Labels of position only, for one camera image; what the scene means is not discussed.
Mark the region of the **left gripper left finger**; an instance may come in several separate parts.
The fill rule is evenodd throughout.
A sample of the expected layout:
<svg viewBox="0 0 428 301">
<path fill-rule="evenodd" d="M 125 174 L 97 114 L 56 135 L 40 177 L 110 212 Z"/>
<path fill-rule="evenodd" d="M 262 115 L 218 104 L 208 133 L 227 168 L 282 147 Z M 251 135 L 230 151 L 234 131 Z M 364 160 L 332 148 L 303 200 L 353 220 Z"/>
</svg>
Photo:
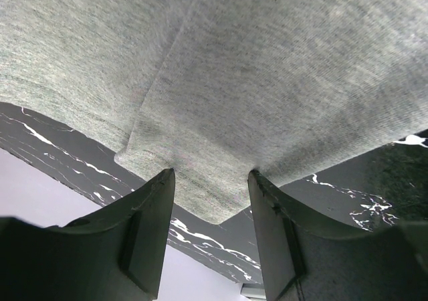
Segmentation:
<svg viewBox="0 0 428 301">
<path fill-rule="evenodd" d="M 174 196 L 165 169 L 63 227 L 2 218 L 1 299 L 155 300 Z"/>
</svg>

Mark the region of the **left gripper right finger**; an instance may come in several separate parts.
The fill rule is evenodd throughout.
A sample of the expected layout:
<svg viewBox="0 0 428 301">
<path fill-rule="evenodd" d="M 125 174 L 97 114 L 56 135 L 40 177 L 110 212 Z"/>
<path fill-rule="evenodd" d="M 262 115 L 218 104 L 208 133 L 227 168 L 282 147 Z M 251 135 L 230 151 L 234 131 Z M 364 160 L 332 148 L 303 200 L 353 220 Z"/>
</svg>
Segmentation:
<svg viewBox="0 0 428 301">
<path fill-rule="evenodd" d="M 427 223 L 366 231 L 248 175 L 268 300 L 426 300 Z"/>
</svg>

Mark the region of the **grey t shirt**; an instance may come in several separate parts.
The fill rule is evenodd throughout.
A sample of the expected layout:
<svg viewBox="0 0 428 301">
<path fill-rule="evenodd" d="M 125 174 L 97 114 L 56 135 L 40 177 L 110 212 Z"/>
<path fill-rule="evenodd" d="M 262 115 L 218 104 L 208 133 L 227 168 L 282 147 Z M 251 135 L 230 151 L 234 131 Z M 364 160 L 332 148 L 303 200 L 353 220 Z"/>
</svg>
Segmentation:
<svg viewBox="0 0 428 301">
<path fill-rule="evenodd" d="M 427 128 L 427 0 L 1 0 L 1 101 L 212 224 Z"/>
</svg>

